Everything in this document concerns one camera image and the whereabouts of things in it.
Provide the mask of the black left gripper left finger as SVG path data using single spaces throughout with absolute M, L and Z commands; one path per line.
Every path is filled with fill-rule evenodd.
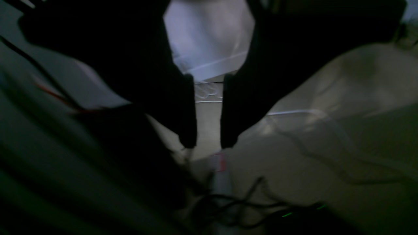
M 197 145 L 194 80 L 173 61 L 169 0 L 47 0 L 18 20 L 25 39 L 91 67 L 117 95 Z

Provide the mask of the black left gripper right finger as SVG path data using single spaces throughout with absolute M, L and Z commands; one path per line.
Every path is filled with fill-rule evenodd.
M 232 148 L 280 99 L 331 60 L 394 37 L 405 0 L 247 0 L 255 21 L 243 65 L 226 75 L 220 145 Z

